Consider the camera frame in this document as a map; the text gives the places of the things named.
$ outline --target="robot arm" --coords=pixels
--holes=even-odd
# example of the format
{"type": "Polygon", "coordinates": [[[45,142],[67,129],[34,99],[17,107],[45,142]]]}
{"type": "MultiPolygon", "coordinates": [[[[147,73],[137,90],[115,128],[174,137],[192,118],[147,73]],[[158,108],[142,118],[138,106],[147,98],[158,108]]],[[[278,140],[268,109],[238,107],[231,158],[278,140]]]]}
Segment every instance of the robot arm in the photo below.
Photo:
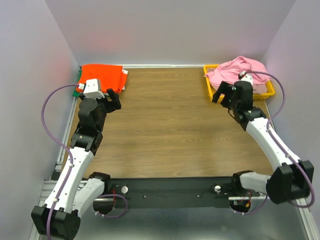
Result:
{"type": "Polygon", "coordinates": [[[310,194],[310,188],[297,169],[275,140],[288,152],[293,161],[299,164],[310,181],[313,178],[314,167],[310,161],[301,161],[281,140],[270,126],[267,130],[268,119],[260,108],[253,106],[253,87],[247,81],[237,81],[234,85],[222,82],[212,102],[217,103],[221,94],[224,98],[221,105],[228,108],[229,114],[248,132],[259,144],[267,156],[274,173],[258,174],[253,171],[243,171],[233,174],[232,187],[236,192],[243,189],[254,190],[269,196],[275,204],[305,198],[310,194]]]}
{"type": "Polygon", "coordinates": [[[35,206],[31,213],[39,234],[46,235],[47,220],[52,211],[50,235],[65,240],[74,239],[80,227],[81,216],[98,196],[109,192],[111,188],[109,175],[94,172],[77,193],[82,177],[103,139],[102,131],[107,113],[121,109],[119,96],[108,89],[107,93],[111,98],[108,100],[101,92],[99,80],[87,80],[79,88],[84,89],[84,96],[80,97],[82,102],[79,105],[79,123],[70,144],[73,164],[69,156],[66,167],[44,205],[35,206]]]}

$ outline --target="wooden table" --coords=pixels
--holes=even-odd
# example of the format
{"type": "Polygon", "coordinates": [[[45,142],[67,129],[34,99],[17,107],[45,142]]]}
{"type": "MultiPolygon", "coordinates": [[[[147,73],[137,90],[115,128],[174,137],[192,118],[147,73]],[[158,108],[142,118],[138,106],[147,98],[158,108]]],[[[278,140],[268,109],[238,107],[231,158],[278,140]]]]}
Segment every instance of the wooden table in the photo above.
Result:
{"type": "MultiPolygon", "coordinates": [[[[120,101],[122,109],[106,117],[84,177],[95,171],[112,178],[272,173],[253,138],[226,108],[210,102],[201,68],[129,69],[120,101]]],[[[264,101],[255,105],[267,113],[264,101]]],[[[78,121],[77,106],[69,138],[78,121]]]]}

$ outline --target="gray wall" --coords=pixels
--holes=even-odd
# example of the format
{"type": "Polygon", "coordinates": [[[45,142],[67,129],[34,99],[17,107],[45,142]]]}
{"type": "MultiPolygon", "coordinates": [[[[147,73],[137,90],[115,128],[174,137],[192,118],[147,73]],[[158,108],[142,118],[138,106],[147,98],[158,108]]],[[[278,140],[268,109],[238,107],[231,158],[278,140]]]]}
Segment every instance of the gray wall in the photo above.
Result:
{"type": "Polygon", "coordinates": [[[262,59],[295,0],[46,0],[80,65],[262,59]]]}
{"type": "MultiPolygon", "coordinates": [[[[26,240],[58,154],[42,128],[41,107],[49,92],[76,81],[77,63],[43,0],[0,0],[0,56],[0,239],[26,240]]],[[[71,91],[54,96],[45,113],[58,137],[71,91]]]]}
{"type": "MultiPolygon", "coordinates": [[[[275,128],[302,160],[315,167],[313,185],[317,195],[311,208],[320,227],[320,1],[297,0],[264,56],[268,71],[283,83],[287,102],[275,128]]],[[[268,101],[271,113],[280,106],[277,94],[268,101]]]]}

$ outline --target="green cloth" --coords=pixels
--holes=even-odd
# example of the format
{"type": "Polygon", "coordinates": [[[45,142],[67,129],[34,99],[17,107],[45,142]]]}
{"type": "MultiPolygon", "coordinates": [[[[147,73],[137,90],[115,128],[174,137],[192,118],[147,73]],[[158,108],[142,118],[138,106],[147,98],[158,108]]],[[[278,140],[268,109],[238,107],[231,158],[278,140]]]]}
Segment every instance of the green cloth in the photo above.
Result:
{"type": "MultiPolygon", "coordinates": [[[[78,80],[76,81],[77,83],[80,81],[81,74],[82,74],[82,70],[80,69],[79,70],[79,77],[78,77],[78,80]]],[[[74,88],[72,96],[74,96],[74,97],[79,97],[80,96],[80,93],[76,91],[76,88],[74,88]]]]}

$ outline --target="cable connector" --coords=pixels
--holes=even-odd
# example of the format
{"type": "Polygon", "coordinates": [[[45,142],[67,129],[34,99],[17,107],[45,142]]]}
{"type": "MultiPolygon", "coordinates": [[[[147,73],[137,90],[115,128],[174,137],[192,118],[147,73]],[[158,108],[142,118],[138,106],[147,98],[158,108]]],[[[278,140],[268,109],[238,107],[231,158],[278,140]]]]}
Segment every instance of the cable connector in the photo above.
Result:
{"type": "Polygon", "coordinates": [[[85,87],[86,87],[86,85],[85,85],[85,84],[83,84],[83,83],[79,83],[78,89],[83,90],[83,89],[85,89],[85,87]]]}
{"type": "Polygon", "coordinates": [[[246,71],[242,71],[238,74],[238,79],[241,80],[246,75],[246,71]]]}

